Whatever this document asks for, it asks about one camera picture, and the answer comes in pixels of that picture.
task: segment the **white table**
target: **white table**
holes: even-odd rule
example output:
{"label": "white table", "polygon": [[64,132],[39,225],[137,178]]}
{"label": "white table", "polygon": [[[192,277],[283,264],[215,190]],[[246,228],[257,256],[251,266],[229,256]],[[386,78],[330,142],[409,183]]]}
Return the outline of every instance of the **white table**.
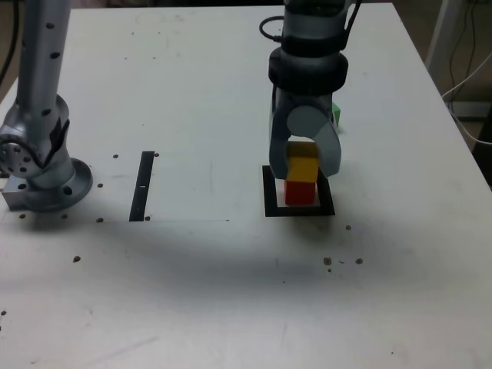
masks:
{"label": "white table", "polygon": [[[68,148],[104,187],[66,220],[2,202],[2,369],[492,365],[492,196],[392,5],[345,51],[337,215],[264,217],[258,23],[280,14],[72,13]],[[146,150],[151,221],[129,223]]]}

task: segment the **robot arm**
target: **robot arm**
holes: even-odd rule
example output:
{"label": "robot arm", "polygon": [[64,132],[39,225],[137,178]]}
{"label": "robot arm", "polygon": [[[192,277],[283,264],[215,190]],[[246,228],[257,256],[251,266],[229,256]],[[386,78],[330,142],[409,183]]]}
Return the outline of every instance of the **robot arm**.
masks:
{"label": "robot arm", "polygon": [[348,62],[340,53],[361,1],[345,29],[351,0],[286,0],[281,47],[270,55],[272,94],[270,166],[288,176],[287,144],[294,136],[317,146],[326,177],[338,173],[341,146],[331,110],[331,94],[345,83]]}
{"label": "robot arm", "polygon": [[57,95],[70,9],[67,0],[26,2],[17,98],[0,128],[11,210],[68,208],[92,185],[88,166],[68,155],[68,106]]}

